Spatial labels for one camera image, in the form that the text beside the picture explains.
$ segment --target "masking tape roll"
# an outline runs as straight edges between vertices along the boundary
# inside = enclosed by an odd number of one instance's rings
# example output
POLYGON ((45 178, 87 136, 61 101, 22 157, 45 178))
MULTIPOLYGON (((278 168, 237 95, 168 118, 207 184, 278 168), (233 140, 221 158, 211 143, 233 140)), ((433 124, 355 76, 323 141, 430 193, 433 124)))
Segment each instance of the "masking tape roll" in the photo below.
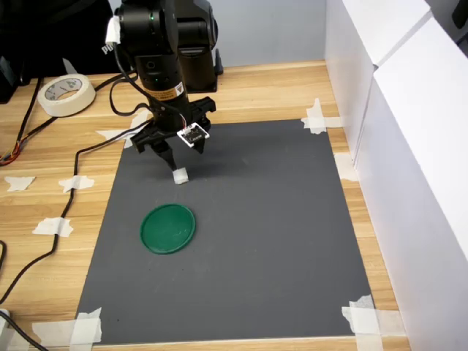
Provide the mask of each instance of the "masking tape roll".
POLYGON ((86 76, 63 75, 43 86, 37 100, 48 115, 66 117, 87 108, 95 97, 96 92, 86 76))

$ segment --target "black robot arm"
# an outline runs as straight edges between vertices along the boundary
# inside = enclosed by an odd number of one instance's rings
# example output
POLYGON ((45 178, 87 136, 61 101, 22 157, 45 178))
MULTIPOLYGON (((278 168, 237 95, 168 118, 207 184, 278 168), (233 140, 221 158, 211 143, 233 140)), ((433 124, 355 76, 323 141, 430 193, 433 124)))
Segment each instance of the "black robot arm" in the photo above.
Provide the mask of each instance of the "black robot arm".
POLYGON ((154 115, 151 122, 132 138, 132 143, 139 152, 150 146, 175 170, 176 163, 166 139, 176 136, 180 130, 186 131, 194 122, 198 123, 199 126, 190 132, 193 143, 189 144, 203 153, 203 133, 211 126, 206 113, 214 112, 216 105, 208 97, 189 102, 178 57, 178 24, 173 0, 124 0, 116 14, 121 31, 121 44, 116 45, 119 69, 127 81, 148 98, 154 115), (123 72, 118 61, 118 47, 135 63, 143 90, 123 72))
POLYGON ((218 24, 206 0, 175 0, 179 35, 179 58, 189 93, 217 90, 218 75, 223 73, 216 49, 216 65, 211 51, 218 40, 218 24))

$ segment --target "electrical wire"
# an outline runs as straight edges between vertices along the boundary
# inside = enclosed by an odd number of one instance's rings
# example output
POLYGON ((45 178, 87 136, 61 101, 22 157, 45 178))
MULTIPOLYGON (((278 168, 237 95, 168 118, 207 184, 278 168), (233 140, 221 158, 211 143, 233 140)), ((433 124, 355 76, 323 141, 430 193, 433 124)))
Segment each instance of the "electrical wire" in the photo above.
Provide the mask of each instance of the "electrical wire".
MULTIPOLYGON (((131 128, 131 129, 128 129, 118 135, 116 135, 115 137, 112 137, 111 139, 109 140, 106 140, 106 141, 103 141, 101 143, 98 143, 96 145, 93 145, 93 146, 89 146, 88 148, 83 148, 81 150, 79 150, 76 154, 75 154, 75 163, 74 163, 74 167, 73 167, 73 176, 77 176, 78 175, 78 165, 79 165, 79 160, 80 160, 80 155, 81 154, 84 154, 84 153, 87 153, 87 152, 90 152, 90 151, 94 151, 94 150, 97 150, 98 148, 102 148, 106 145, 109 145, 110 143, 113 143, 114 141, 118 140, 119 138, 123 137, 124 135, 130 133, 130 132, 134 132, 135 130, 141 128, 141 127, 144 127, 146 124, 148 124, 150 121, 145 121, 143 122, 142 124, 134 127, 134 128, 131 128)), ((75 198, 75 188, 71 188, 70 189, 70 196, 69 196, 69 199, 67 201, 67 204, 65 205, 65 208, 64 210, 62 211, 60 217, 62 219, 65 219, 65 217, 67 216, 68 214, 68 211, 70 210, 70 207, 72 206, 72 203, 73 203, 73 199, 75 198)), ((20 278, 24 275, 24 273, 30 269, 31 266, 33 266, 35 263, 38 263, 40 260, 43 260, 45 259, 46 257, 48 256, 51 256, 56 250, 57 250, 57 245, 59 243, 59 234, 58 233, 55 233, 54 236, 53 236, 53 243, 52 243, 52 248, 50 249, 49 252, 39 256, 38 258, 32 260, 28 265, 26 265, 21 271, 20 273, 13 279, 12 283, 10 284, 10 286, 7 288, 7 291, 5 292, 5 294, 3 295, 3 297, 0 299, 0 305, 3 304, 3 302, 6 301, 6 299, 8 298, 8 296, 10 295, 10 293, 12 292, 13 288, 15 287, 15 285, 18 283, 18 281, 20 280, 20 278)), ((0 256, 0 271, 1 271, 1 267, 3 266, 3 262, 5 260, 5 257, 7 256, 7 245, 5 244, 4 241, 0 240, 0 245, 2 247, 2 251, 1 251, 1 256, 0 256)), ((34 347, 36 347, 38 350, 46 350, 46 348, 44 348, 43 346, 41 346, 40 344, 36 343, 33 339, 31 339, 18 325, 16 325, 12 319, 10 317, 8 317, 5 313, 3 312, 0 312, 0 317, 3 317, 9 324, 12 325, 12 327, 25 339, 27 340, 31 345, 33 345, 34 347)))
POLYGON ((40 351, 48 351, 48 349, 43 347, 40 343, 38 343, 33 338, 31 338, 28 334, 26 334, 24 330, 21 329, 20 326, 16 324, 15 321, 13 321, 11 317, 8 316, 8 314, 0 311, 0 317, 4 318, 13 327, 13 329, 15 329, 18 332, 18 334, 20 334, 23 337, 23 339, 25 339, 29 344, 36 347, 40 351))
POLYGON ((37 78, 36 88, 34 88, 34 93, 32 95, 31 102, 29 103, 28 110, 24 115, 23 122, 21 122, 21 127, 18 132, 18 136, 16 137, 15 146, 13 146, 13 148, 11 148, 9 151, 5 152, 3 155, 0 156, 0 167, 9 165, 20 156, 23 142, 26 141, 26 139, 31 135, 31 133, 29 133, 30 135, 27 135, 23 138, 24 129, 28 124, 28 120, 31 116, 31 112, 34 107, 34 103, 36 102, 36 98, 39 93, 41 84, 42 78, 37 78))
MULTIPOLYGON (((184 118, 184 116, 181 114, 181 111, 179 111, 177 108, 169 105, 169 104, 166 104, 165 102, 161 101, 161 100, 158 100, 157 98, 155 98, 154 96, 152 96, 150 93, 148 93, 147 91, 145 91, 144 89, 142 89, 138 84, 136 84, 135 80, 133 80, 124 70, 124 68, 122 67, 122 64, 120 62, 120 58, 118 57, 118 46, 117 46, 117 43, 113 43, 113 52, 114 52, 114 56, 116 57, 116 63, 117 63, 117 67, 118 67, 118 70, 120 71, 120 73, 122 74, 122 76, 125 78, 125 80, 130 83, 135 89, 137 89, 142 95, 144 95, 147 99, 149 99, 150 101, 152 101, 155 105, 157 106, 160 106, 161 110, 162 111, 165 111, 165 110, 169 110, 169 111, 172 111, 173 113, 179 115, 180 117, 182 117, 182 123, 184 124, 184 128, 186 128, 186 119, 184 118)), ((111 92, 110 92, 110 103, 111 103, 111 107, 113 109, 113 112, 116 113, 116 110, 114 109, 114 106, 113 106, 113 102, 112 102, 112 89, 111 89, 111 92)), ((141 103, 141 104, 138 104, 137 107, 132 111, 132 114, 136 112, 136 110, 140 109, 140 108, 147 108, 148 110, 150 110, 152 113, 156 112, 154 111, 154 109, 150 106, 148 106, 147 104, 145 103, 141 103)))
MULTIPOLYGON (((135 72, 136 72, 135 70, 132 70, 128 74, 133 74, 135 72)), ((94 88, 94 90, 99 91, 102 88, 104 88, 105 86, 107 86, 107 85, 109 85, 111 83, 114 83, 117 80, 121 80, 122 77, 123 77, 122 74, 115 75, 114 77, 109 78, 109 79, 105 80, 104 82, 100 83, 96 88, 94 88)), ((32 98, 31 98, 31 102, 29 103, 28 110, 26 111, 26 114, 25 114, 25 116, 23 118, 23 122, 21 123, 21 127, 20 127, 20 130, 18 132, 18 136, 16 138, 15 146, 13 146, 10 150, 5 152, 3 155, 0 155, 0 167, 7 166, 10 163, 12 163, 13 161, 15 161, 20 156, 20 153, 23 150, 23 147, 25 146, 25 144, 27 143, 27 141, 28 141, 28 139, 30 137, 32 137, 36 133, 40 132, 45 127, 49 126, 51 123, 53 123, 54 121, 56 121, 59 118, 59 117, 50 117, 46 122, 44 122, 43 124, 41 124, 38 127, 34 128, 30 132, 28 132, 25 137, 23 137, 24 130, 26 128, 29 117, 31 115, 34 103, 36 102, 37 95, 39 93, 39 89, 40 89, 41 84, 42 84, 42 78, 38 78, 36 88, 34 89, 34 93, 33 93, 32 98)))

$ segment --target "green lid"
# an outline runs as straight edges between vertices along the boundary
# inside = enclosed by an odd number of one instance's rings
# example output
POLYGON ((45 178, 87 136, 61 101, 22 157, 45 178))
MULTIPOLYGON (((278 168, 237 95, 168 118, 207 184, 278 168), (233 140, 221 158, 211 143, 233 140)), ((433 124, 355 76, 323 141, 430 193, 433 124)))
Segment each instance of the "green lid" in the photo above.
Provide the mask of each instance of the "green lid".
POLYGON ((169 203, 146 215, 140 228, 143 244, 155 254, 172 254, 186 246, 195 232, 195 217, 185 206, 169 203))

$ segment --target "wooden table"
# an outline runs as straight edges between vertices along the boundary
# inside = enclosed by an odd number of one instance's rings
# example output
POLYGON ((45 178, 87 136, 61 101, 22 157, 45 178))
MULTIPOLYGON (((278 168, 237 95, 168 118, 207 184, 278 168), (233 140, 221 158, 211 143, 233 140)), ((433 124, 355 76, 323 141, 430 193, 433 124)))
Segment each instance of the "wooden table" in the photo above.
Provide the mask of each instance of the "wooden table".
MULTIPOLYGON (((108 75, 90 77, 94 86, 108 75)), ((10 148, 31 100, 35 82, 19 88, 7 105, 0 105, 0 150, 10 148)), ((205 94, 193 94, 199 99, 205 94)), ((323 61, 227 68, 219 78, 213 123, 271 121, 306 117, 306 109, 320 98, 325 117, 339 115, 328 72, 323 61)), ((114 91, 119 110, 131 110, 144 101, 130 85, 114 91)), ((48 119, 36 104, 26 130, 48 119)), ((132 118, 113 114, 109 87, 98 92, 91 107, 71 118, 60 119, 33 137, 19 159, 0 168, 0 236, 8 244, 1 272, 3 294, 18 271, 38 255, 50 250, 53 237, 33 235, 45 217, 60 216, 69 195, 58 182, 72 177, 75 152, 103 141, 97 130, 126 129, 132 118), (24 192, 7 192, 5 176, 36 176, 24 192)), ((329 129, 333 152, 348 152, 343 129, 329 129)), ((123 142, 85 154, 79 170, 95 180, 90 189, 77 191, 67 216, 74 228, 60 238, 57 253, 31 268, 7 302, 14 319, 28 333, 32 322, 72 320, 96 244, 102 218, 121 156, 123 142)), ((392 287, 369 220, 359 183, 342 181, 359 248, 378 309, 397 310, 392 287)), ((409 350, 406 338, 385 338, 385 350, 409 350)), ((95 346, 98 350, 115 347, 95 346)), ((271 341, 216 341, 119 347, 120 350, 356 350, 354 337, 271 341)))

